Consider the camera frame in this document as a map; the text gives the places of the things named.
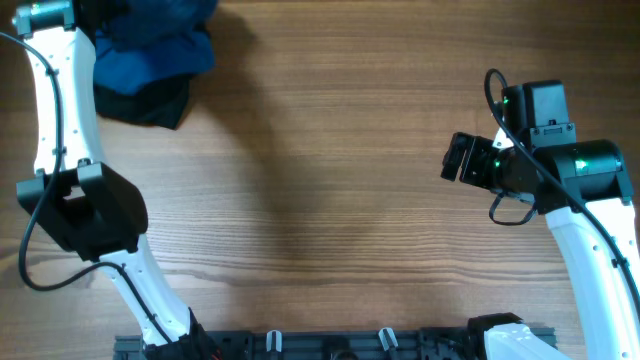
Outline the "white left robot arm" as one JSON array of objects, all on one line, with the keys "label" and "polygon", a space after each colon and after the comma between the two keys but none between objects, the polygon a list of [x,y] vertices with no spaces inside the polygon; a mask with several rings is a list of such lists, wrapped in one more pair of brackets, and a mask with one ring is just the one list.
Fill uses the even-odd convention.
[{"label": "white left robot arm", "polygon": [[27,249],[40,226],[66,252],[87,262],[84,274],[103,271],[118,289],[142,332],[148,359],[207,359],[212,347],[192,310],[163,276],[146,237],[148,213],[139,189],[105,160],[94,103],[96,53],[80,5],[34,1],[17,8],[13,42],[33,72],[38,147],[34,176],[17,183],[30,220],[19,249],[24,283]]}]

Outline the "dark blue denim shorts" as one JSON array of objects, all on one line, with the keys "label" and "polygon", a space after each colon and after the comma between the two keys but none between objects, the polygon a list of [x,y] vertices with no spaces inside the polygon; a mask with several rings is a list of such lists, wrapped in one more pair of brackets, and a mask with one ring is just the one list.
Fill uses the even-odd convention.
[{"label": "dark blue denim shorts", "polygon": [[132,50],[204,28],[218,0],[106,1],[96,35]]}]

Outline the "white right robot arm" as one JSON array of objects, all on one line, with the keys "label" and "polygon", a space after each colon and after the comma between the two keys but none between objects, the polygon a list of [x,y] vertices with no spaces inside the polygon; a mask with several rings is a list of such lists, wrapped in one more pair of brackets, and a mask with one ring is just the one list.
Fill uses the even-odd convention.
[{"label": "white right robot arm", "polygon": [[633,189],[618,147],[574,136],[517,142],[458,132],[442,178],[531,205],[565,262],[591,359],[639,356],[639,251]]}]

